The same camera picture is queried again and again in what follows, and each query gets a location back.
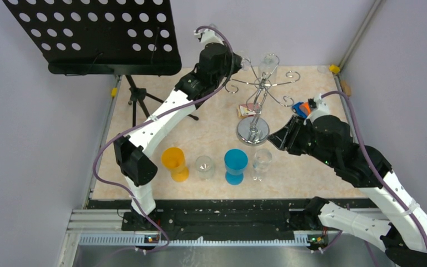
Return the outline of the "clear wine glass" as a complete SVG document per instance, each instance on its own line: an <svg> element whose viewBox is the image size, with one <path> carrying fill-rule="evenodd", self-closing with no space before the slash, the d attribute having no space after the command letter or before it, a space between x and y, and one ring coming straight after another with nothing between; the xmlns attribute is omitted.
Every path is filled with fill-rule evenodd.
<svg viewBox="0 0 427 267"><path fill-rule="evenodd" d="M259 64L260 81L264 81L271 85L275 84L279 63L280 59L276 54L269 53L265 55Z"/></svg>
<svg viewBox="0 0 427 267"><path fill-rule="evenodd" d="M241 57L241 69L243 71L248 71L251 67L252 67L251 60L246 56L242 56Z"/></svg>
<svg viewBox="0 0 427 267"><path fill-rule="evenodd" d="M200 180L211 180L215 173L215 165L212 158L202 155L195 161L196 176Z"/></svg>
<svg viewBox="0 0 427 267"><path fill-rule="evenodd" d="M272 162L272 153L268 149L259 149L254 154L253 180L262 181Z"/></svg>

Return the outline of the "blue wine glass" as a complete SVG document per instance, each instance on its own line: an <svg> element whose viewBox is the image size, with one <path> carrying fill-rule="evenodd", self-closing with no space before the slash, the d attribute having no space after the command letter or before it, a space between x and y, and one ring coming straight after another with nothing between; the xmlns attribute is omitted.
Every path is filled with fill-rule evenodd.
<svg viewBox="0 0 427 267"><path fill-rule="evenodd" d="M244 151L240 149L228 150L224 155L225 180L230 185L241 184L248 162L247 154Z"/></svg>

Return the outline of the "clear wine glass front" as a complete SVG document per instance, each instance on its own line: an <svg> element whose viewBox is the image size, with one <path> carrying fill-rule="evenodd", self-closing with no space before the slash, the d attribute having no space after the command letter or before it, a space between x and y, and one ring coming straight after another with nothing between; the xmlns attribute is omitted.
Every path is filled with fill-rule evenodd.
<svg viewBox="0 0 427 267"><path fill-rule="evenodd" d="M202 155L195 161L196 176L200 180L211 180L215 173L215 165L212 158Z"/></svg>

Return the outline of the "orange wine glass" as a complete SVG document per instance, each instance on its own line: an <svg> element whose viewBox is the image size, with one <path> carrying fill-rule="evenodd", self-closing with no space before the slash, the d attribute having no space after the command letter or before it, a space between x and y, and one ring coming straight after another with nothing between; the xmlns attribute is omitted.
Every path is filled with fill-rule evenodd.
<svg viewBox="0 0 427 267"><path fill-rule="evenodd" d="M162 154L161 161L163 166L171 174L175 182L184 182L189 177L189 170L186 165L185 155L178 147L170 147Z"/></svg>

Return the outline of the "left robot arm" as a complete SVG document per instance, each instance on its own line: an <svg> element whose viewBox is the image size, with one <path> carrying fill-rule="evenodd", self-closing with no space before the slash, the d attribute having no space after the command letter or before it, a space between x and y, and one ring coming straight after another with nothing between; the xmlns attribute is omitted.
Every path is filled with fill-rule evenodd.
<svg viewBox="0 0 427 267"><path fill-rule="evenodd" d="M164 103L144 123L114 141L116 163L128 182L131 209L136 212L135 223L141 229L149 230L156 223L151 181L158 168L150 159L155 149L241 67L242 57L226 45L207 44L194 69L180 78Z"/></svg>

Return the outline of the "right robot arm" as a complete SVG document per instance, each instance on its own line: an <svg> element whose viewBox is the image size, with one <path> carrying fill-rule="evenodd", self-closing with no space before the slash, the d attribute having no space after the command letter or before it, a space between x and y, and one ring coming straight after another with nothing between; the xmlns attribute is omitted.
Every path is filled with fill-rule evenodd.
<svg viewBox="0 0 427 267"><path fill-rule="evenodd" d="M332 168L385 215L385 220L372 219L314 197L304 210L307 227L325 226L352 234L398 266L427 266L427 214L379 150L354 142L348 123L333 115L313 120L292 116L268 140L290 155L309 155Z"/></svg>

